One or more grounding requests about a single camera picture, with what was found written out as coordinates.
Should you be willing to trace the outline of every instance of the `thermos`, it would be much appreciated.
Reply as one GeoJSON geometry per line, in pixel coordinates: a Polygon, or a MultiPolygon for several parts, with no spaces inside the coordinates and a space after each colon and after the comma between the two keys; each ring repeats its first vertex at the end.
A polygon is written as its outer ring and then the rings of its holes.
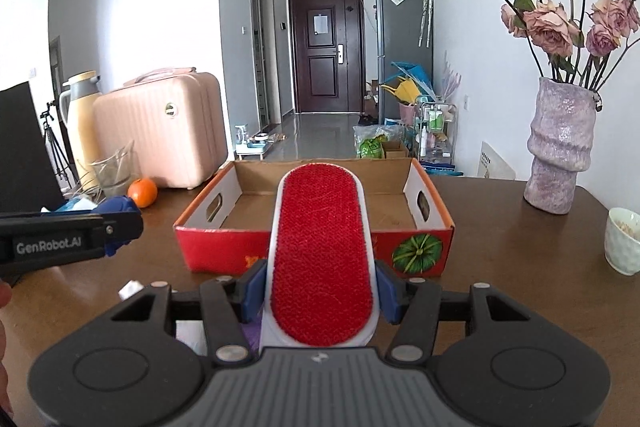
{"type": "Polygon", "coordinates": [[[76,74],[63,86],[70,89],[60,95],[60,113],[69,135],[74,162],[84,190],[97,187],[91,163],[100,160],[100,147],[94,127],[94,102],[100,96],[95,71],[76,74]]]}

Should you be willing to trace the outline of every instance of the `purple ceramic vase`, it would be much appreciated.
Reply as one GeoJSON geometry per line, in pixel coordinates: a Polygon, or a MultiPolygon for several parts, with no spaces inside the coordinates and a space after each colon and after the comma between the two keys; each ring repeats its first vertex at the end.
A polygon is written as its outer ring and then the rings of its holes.
{"type": "Polygon", "coordinates": [[[540,78],[527,142],[534,158],[525,200],[551,214],[569,212],[578,172],[591,166],[595,123],[592,91],[540,78]]]}

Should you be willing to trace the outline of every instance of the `brown tabletop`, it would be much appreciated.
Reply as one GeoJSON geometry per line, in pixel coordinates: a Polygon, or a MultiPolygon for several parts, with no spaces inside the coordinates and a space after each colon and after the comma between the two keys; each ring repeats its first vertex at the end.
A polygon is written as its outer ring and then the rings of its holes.
{"type": "MultiPolygon", "coordinates": [[[[524,184],[478,178],[436,178],[456,223],[440,283],[467,291],[488,282],[596,349],[612,374],[599,427],[628,427],[640,417],[640,282],[604,259],[607,211],[578,188],[568,216],[551,216],[522,199],[524,184]]],[[[0,312],[7,334],[4,363],[18,427],[44,425],[26,389],[33,360],[44,349],[118,302],[129,280],[170,282],[195,289],[210,275],[186,269],[172,224],[197,190],[164,190],[144,212],[142,238],[112,259],[51,268],[25,276],[0,312]]],[[[382,349],[394,328],[380,324],[372,343],[382,349]]],[[[441,325],[436,351],[461,338],[462,325],[441,325]]]]}

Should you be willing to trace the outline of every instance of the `rose bouquet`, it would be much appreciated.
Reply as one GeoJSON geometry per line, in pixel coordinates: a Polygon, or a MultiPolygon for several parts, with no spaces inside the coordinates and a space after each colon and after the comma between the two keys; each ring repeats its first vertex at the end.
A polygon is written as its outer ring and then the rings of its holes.
{"type": "Polygon", "coordinates": [[[640,28],[635,0],[597,0],[591,5],[591,12],[586,10],[587,0],[581,0],[578,13],[575,0],[569,0],[568,10],[553,0],[504,1],[501,15],[509,33],[527,39],[540,76],[544,77],[533,46],[542,48],[548,57],[550,79],[556,83],[576,84],[598,93],[626,52],[640,41],[638,38],[630,42],[631,33],[640,28]],[[587,31],[588,19],[591,27],[587,31]],[[618,58],[610,63],[612,54],[618,58]]]}

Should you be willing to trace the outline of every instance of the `gray floor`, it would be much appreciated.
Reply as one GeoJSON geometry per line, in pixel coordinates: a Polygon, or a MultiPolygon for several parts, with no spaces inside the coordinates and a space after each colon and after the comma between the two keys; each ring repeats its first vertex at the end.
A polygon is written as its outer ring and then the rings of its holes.
{"type": "Polygon", "coordinates": [[[292,161],[313,158],[355,158],[353,126],[357,114],[295,114],[275,131],[287,139],[271,147],[265,161],[292,161]]]}

